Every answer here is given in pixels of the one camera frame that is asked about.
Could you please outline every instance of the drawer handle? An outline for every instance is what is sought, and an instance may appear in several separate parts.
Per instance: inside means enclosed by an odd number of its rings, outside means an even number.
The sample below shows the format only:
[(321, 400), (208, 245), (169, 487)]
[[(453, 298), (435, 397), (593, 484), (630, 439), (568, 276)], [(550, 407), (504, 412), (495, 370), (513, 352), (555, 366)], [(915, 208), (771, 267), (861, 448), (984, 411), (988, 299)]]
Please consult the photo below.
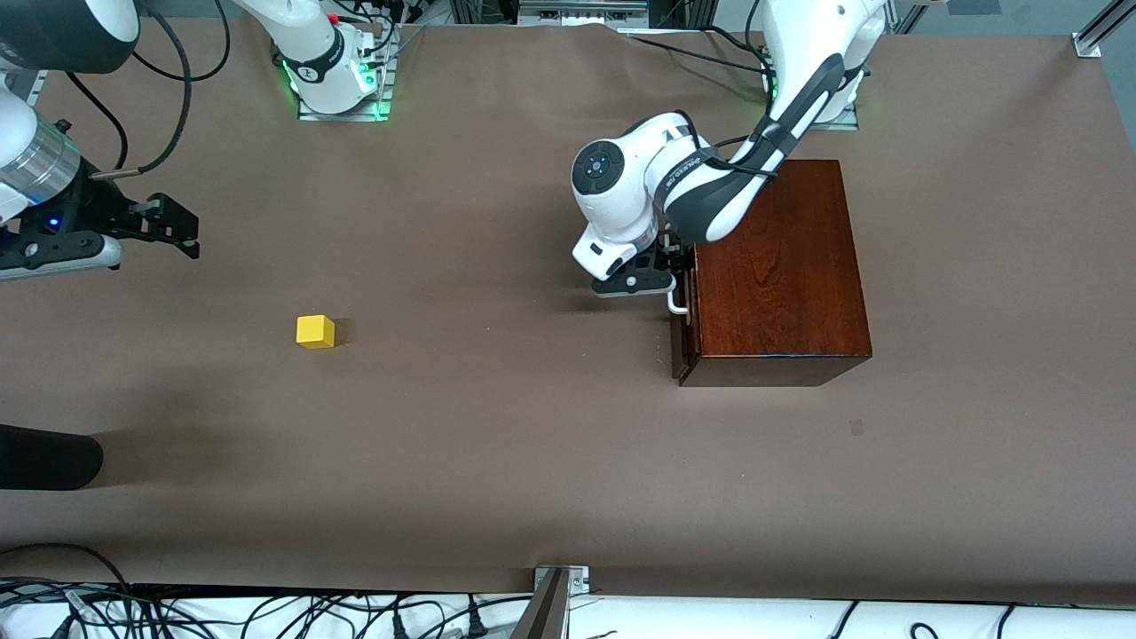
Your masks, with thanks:
[(675, 291), (667, 291), (667, 308), (675, 315), (690, 315), (691, 309), (675, 304)]

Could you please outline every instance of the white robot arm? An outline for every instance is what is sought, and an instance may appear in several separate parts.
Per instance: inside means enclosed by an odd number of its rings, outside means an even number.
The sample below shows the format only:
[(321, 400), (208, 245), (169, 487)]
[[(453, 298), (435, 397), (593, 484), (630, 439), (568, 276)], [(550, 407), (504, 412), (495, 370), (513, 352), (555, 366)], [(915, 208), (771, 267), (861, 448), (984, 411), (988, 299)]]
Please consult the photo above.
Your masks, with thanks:
[[(375, 91), (369, 33), (337, 24), (318, 0), (237, 0), (276, 41), (314, 110), (351, 109)], [(198, 257), (197, 217), (162, 193), (139, 204), (3, 82), (14, 69), (110, 73), (139, 38), (134, 0), (0, 0), (0, 281), (116, 267), (119, 238), (174, 243)], [(5, 226), (19, 216), (17, 231)]]
[(272, 35), (292, 84), (312, 110), (343, 113), (375, 92), (374, 70), (367, 68), (374, 38), (345, 23), (333, 24), (319, 0), (234, 1)]
[(682, 111), (658, 115), (579, 152), (571, 181), (588, 224), (573, 256), (598, 285), (620, 274), (619, 282), (593, 287), (598, 293), (674, 289), (674, 277), (623, 277), (625, 266), (655, 244), (654, 209), (687, 243), (720, 240), (737, 226), (809, 126), (835, 118), (855, 99), (862, 66), (884, 31), (884, 5), (885, 0), (765, 0), (777, 94), (728, 161), (698, 135)]

